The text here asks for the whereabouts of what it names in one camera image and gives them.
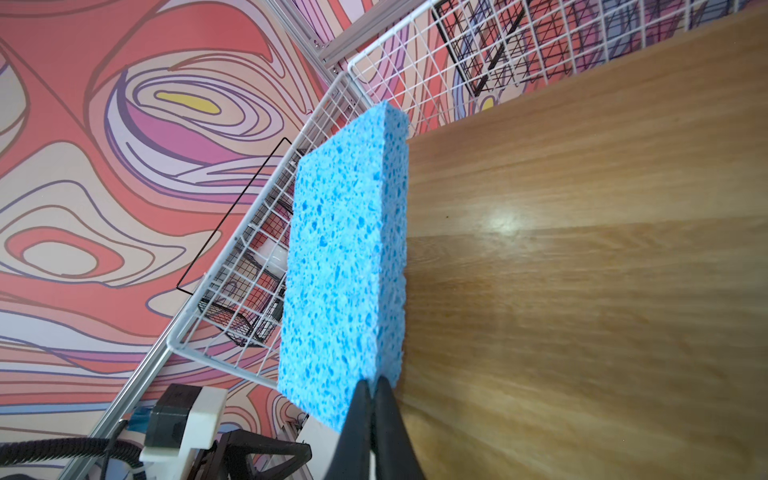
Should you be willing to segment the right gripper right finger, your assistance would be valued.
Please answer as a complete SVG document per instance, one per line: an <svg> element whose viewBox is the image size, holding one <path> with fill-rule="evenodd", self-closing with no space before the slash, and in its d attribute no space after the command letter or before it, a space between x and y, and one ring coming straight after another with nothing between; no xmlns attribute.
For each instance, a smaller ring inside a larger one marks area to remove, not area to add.
<svg viewBox="0 0 768 480"><path fill-rule="evenodd" d="M408 436L393 389L386 377L376 382L373 396L372 450L375 455L375 473L383 480L424 480Z"/></svg>

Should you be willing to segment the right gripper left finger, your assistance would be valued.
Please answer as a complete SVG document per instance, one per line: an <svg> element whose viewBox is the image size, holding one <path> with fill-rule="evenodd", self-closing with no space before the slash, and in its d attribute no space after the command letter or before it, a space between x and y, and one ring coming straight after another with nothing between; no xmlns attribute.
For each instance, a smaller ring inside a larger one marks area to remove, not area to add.
<svg viewBox="0 0 768 480"><path fill-rule="evenodd" d="M368 480L371 467L373 407L369 384L360 380L354 390L325 479Z"/></svg>

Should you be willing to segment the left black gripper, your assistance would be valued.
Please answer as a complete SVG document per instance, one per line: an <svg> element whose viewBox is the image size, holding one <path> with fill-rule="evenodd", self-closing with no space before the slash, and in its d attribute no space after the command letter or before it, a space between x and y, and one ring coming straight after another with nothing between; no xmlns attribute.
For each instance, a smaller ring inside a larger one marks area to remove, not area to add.
<svg viewBox="0 0 768 480"><path fill-rule="evenodd" d="M253 465L253 455L287 457L264 471ZM233 430L221 436L213 446L201 451L191 468L192 479L288 479L312 458L306 443L264 438L245 430Z"/></svg>

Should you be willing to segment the blue sponge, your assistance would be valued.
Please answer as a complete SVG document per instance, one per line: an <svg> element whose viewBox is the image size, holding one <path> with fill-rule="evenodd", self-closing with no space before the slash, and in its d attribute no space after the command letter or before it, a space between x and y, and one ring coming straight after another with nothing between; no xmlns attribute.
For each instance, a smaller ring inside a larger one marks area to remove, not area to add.
<svg viewBox="0 0 768 480"><path fill-rule="evenodd" d="M358 382L396 383L402 369L408 133L407 115L381 103L295 178L278 388L337 431Z"/></svg>

